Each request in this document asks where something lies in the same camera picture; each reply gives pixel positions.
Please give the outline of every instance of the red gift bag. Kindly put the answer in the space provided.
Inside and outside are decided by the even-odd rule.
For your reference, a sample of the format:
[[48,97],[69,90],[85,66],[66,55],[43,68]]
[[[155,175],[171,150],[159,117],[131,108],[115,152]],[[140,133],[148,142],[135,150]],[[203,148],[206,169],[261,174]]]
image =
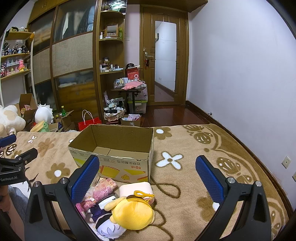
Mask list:
[[[85,120],[85,114],[86,113],[88,113],[91,116],[92,120]],[[102,124],[102,121],[98,117],[93,118],[92,115],[91,115],[91,113],[89,111],[87,111],[87,110],[83,110],[82,111],[82,118],[83,118],[83,121],[78,123],[79,131],[84,130],[90,124]]]

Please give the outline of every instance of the yellow plush toy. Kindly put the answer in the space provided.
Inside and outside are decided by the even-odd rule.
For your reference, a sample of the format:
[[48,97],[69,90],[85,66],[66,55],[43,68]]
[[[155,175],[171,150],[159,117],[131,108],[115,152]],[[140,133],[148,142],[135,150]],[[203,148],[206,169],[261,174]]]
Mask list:
[[123,196],[105,205],[104,209],[112,212],[110,217],[112,223],[117,223],[130,230],[140,230],[153,223],[154,210],[148,204],[149,199],[143,200],[142,197],[151,197],[152,199],[154,195],[134,191],[134,196],[131,198]]

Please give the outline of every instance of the rattan panel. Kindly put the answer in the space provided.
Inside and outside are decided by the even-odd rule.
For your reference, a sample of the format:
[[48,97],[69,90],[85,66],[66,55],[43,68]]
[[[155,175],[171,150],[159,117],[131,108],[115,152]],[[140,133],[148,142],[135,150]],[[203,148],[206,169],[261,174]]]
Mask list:
[[66,39],[52,46],[54,77],[93,67],[92,36],[91,32]]
[[34,83],[50,79],[49,48],[33,56]]

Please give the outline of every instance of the corner shelf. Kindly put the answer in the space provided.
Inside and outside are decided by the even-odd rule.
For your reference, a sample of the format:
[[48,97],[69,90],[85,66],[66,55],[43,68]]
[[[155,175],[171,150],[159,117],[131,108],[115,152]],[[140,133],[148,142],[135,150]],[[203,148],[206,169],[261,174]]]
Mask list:
[[13,58],[13,57],[22,57],[25,56],[25,58],[29,57],[31,53],[16,53],[16,54],[10,54],[10,55],[3,55],[1,56],[1,61],[5,60],[7,58]]
[[29,32],[9,32],[8,36],[5,37],[5,40],[27,40],[33,33]]
[[28,74],[30,71],[31,71],[30,69],[27,69],[27,70],[24,70],[24,71],[22,71],[22,72],[17,72],[17,73],[15,73],[15,74],[7,75],[7,76],[5,76],[5,77],[2,77],[2,78],[1,78],[1,81],[8,80],[8,79],[10,79],[11,77],[15,77],[15,76],[17,76],[17,75],[23,75],[23,74],[26,75],[26,74]]
[[101,11],[101,14],[104,15],[105,18],[123,18],[124,16],[121,12],[112,10]]
[[122,73],[124,71],[123,70],[113,70],[113,71],[110,71],[110,72],[103,72],[103,73],[100,73],[101,74],[115,74],[115,73]]
[[105,39],[100,39],[99,41],[120,41],[123,43],[121,39],[116,39],[116,38],[105,38]]

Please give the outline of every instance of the small table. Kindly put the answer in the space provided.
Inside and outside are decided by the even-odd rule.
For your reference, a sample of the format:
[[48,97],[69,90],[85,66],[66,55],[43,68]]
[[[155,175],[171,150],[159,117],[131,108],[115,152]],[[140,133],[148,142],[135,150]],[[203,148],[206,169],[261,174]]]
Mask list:
[[142,88],[139,88],[139,89],[135,89],[135,88],[132,88],[132,89],[129,89],[129,90],[122,90],[121,88],[116,88],[116,89],[111,89],[110,91],[117,91],[118,93],[121,93],[121,92],[125,92],[126,93],[126,105],[128,106],[128,93],[131,92],[132,93],[132,99],[133,99],[133,110],[132,110],[132,114],[135,114],[136,113],[136,105],[135,105],[135,94],[139,94],[142,90],[144,90],[146,87],[142,87]]

